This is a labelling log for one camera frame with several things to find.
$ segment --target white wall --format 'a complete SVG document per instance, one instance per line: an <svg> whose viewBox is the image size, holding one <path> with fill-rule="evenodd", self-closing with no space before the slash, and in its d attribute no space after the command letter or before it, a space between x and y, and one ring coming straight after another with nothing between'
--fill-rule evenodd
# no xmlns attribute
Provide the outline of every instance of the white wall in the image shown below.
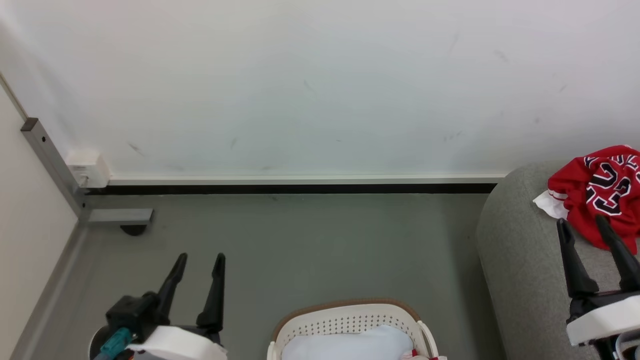
<svg viewBox="0 0 640 360"><path fill-rule="evenodd" d="M0 3L27 111L117 179L501 174L640 147L638 2Z"/></svg>
<svg viewBox="0 0 640 360"><path fill-rule="evenodd" d="M0 87L0 359L9 359L77 217Z"/></svg>

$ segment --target wall outlet box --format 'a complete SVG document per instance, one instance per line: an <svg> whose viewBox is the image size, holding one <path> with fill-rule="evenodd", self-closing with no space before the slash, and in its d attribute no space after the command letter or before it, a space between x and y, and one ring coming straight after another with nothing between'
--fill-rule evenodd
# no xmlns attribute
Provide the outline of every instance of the wall outlet box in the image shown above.
<svg viewBox="0 0 640 360"><path fill-rule="evenodd" d="M99 152L72 151L66 163L80 187L103 188L109 184L111 172Z"/></svg>

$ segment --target black baseboard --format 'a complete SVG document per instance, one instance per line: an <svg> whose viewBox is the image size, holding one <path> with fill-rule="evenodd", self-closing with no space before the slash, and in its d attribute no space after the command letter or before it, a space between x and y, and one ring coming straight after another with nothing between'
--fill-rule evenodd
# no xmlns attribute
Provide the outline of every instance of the black baseboard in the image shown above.
<svg viewBox="0 0 640 360"><path fill-rule="evenodd" d="M490 193L496 184L136 185L91 189L89 195L241 193Z"/></svg>

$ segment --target gray floor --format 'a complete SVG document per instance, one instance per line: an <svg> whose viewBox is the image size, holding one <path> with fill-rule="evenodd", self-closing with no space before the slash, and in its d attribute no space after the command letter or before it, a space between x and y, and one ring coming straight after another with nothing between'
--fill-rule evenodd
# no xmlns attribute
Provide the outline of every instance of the gray floor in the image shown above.
<svg viewBox="0 0 640 360"><path fill-rule="evenodd" d="M186 195L103 197L153 207L138 238L94 227L48 340L53 359L86 359L104 312L122 295L157 291L189 254L173 323L202 310L218 252L227 255L223 344L231 360L265 359L287 313L340 299L393 297L412 306L449 359L503 359L474 243L486 195Z"/></svg>

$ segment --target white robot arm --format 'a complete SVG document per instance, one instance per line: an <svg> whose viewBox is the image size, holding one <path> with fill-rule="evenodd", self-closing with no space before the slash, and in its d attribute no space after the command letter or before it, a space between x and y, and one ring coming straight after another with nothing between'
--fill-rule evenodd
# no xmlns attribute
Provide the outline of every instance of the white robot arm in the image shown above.
<svg viewBox="0 0 640 360"><path fill-rule="evenodd" d="M564 276L569 297L566 331L573 346L594 346L603 360L626 359L621 343L638 338L640 332L640 263L613 231L607 219L596 216L598 230L620 273L620 290L599 292L575 251L569 223L557 222Z"/></svg>
<svg viewBox="0 0 640 360"><path fill-rule="evenodd" d="M106 313L89 346L89 359L227 360L220 345L225 293L224 254L218 254L204 310L196 325L170 325L169 310L182 280L187 254L181 254L157 293L124 296Z"/></svg>

